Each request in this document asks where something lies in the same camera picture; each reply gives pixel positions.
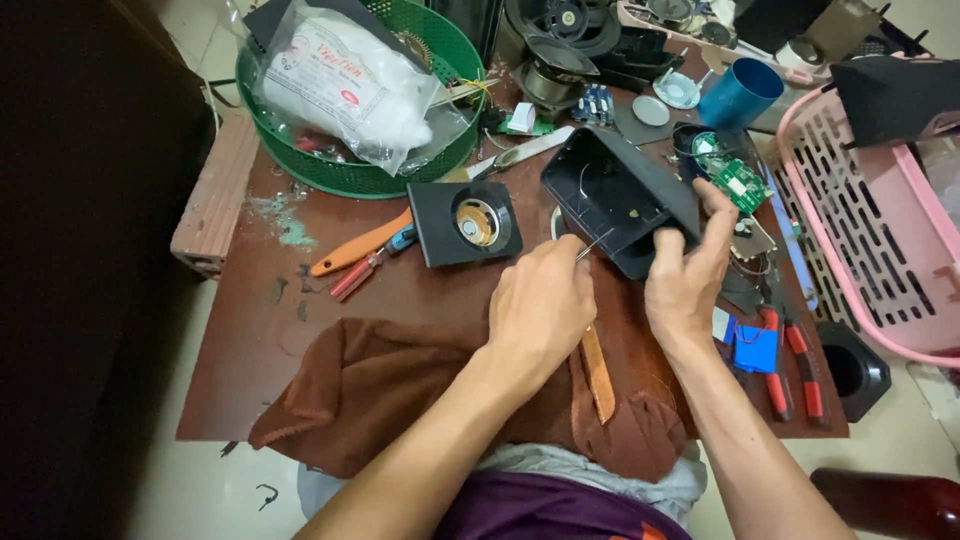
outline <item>wooden knife handle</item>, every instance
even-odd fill
[[[330,252],[330,254],[322,258],[320,262],[313,265],[313,268],[310,269],[310,274],[312,274],[314,278],[318,278],[350,266],[365,257],[368,253],[375,252],[383,247],[383,244],[386,244],[394,234],[399,233],[401,229],[413,222],[413,213],[411,213],[410,207],[407,207],[407,210],[390,223],[381,225],[368,233],[360,234]]]
[[[593,394],[593,403],[597,407],[600,424],[604,425],[616,411],[616,398],[613,395],[610,373],[607,371],[607,361],[603,357],[600,338],[597,336],[594,325],[587,327],[580,343],[584,348],[584,363],[587,366],[590,393]]]

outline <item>person's left hand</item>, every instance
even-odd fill
[[[503,271],[490,305],[491,375],[532,396],[596,318],[589,260],[573,234],[545,242]]]

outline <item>blue circuit board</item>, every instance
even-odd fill
[[[588,85],[584,96],[570,108],[574,120],[598,126],[613,125],[613,96],[604,85]]]

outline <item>hand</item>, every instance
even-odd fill
[[[685,257],[680,231],[656,231],[657,254],[644,292],[650,330],[668,354],[691,342],[712,347],[713,305],[727,272],[733,226],[739,215],[717,186],[698,178],[693,188],[711,214],[703,243]]]
[[[596,318],[589,260],[574,261],[584,248],[573,234],[545,242],[504,270],[493,292],[490,341],[480,359],[525,398],[570,356]]]

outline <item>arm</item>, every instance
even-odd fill
[[[493,292],[490,341],[441,398],[341,489],[296,539],[428,538],[507,419],[569,356],[596,317],[583,242],[546,242]]]
[[[770,431],[717,354],[710,317],[737,210],[712,184],[694,187],[712,216],[684,257],[684,237],[657,231],[645,296],[650,327],[684,388],[738,540],[855,540]]]

